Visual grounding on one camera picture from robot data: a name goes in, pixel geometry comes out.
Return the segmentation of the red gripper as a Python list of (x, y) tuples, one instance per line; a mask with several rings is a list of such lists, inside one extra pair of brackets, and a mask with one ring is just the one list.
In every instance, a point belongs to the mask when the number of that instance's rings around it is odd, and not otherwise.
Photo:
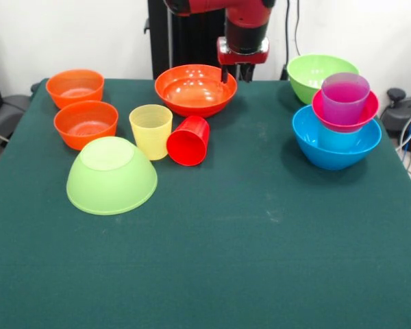
[(270, 42), (265, 37), (260, 45), (260, 48), (254, 53), (241, 54), (232, 51), (224, 36), (220, 36), (216, 42), (217, 57), (221, 66), (221, 82), (226, 84), (228, 81), (228, 67), (229, 65), (243, 64), (242, 66), (242, 80), (249, 83), (253, 79), (254, 65), (263, 64), (266, 62), (270, 49)]

